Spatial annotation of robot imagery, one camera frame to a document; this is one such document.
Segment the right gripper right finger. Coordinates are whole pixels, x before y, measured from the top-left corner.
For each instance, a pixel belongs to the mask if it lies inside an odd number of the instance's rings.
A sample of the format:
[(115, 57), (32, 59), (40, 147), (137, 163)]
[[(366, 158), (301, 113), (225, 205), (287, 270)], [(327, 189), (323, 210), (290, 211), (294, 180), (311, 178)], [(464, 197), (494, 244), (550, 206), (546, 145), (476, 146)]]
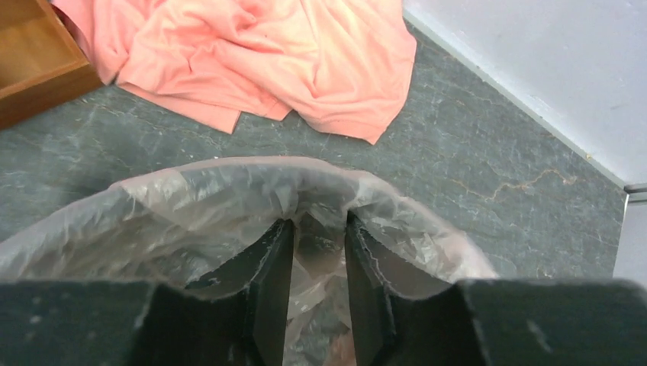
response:
[(353, 213), (345, 256), (358, 365), (475, 364), (475, 332), (457, 286), (387, 249)]

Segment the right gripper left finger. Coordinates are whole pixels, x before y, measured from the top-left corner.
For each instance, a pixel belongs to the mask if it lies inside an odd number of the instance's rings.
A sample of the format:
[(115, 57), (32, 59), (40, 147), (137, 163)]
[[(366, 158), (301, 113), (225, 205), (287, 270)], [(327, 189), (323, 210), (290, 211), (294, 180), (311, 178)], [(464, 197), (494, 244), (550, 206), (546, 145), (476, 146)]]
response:
[(156, 286), (133, 365), (280, 365), (295, 228), (277, 220), (251, 246), (183, 288)]

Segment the pink plastic trash bag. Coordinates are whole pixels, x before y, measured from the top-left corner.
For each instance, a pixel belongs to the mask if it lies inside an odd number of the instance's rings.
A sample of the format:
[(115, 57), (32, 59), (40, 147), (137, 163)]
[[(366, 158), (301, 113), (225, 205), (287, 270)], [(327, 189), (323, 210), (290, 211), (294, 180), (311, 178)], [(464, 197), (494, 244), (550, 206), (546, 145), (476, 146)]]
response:
[(354, 365), (350, 214), (441, 280), (497, 275), (464, 233), (368, 172), (303, 157), (206, 160), (119, 181), (6, 239), (1, 363), (133, 365), (157, 285), (183, 288), (290, 220), (280, 365)]

